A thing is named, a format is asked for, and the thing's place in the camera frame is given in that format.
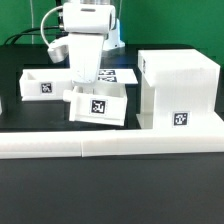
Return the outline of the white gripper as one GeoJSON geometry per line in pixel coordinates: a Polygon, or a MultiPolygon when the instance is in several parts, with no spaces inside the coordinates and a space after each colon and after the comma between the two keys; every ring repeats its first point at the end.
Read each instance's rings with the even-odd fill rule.
{"type": "Polygon", "coordinates": [[[103,43],[104,36],[100,34],[71,33],[68,36],[70,72],[75,85],[96,82],[103,43]]]}

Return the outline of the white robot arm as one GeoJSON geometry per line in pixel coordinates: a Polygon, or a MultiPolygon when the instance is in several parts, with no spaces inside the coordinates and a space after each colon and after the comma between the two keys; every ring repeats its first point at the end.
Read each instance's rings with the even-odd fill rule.
{"type": "Polygon", "coordinates": [[[63,22],[68,33],[72,81],[81,85],[95,83],[105,38],[116,24],[115,7],[67,2],[63,5],[63,22]]]}

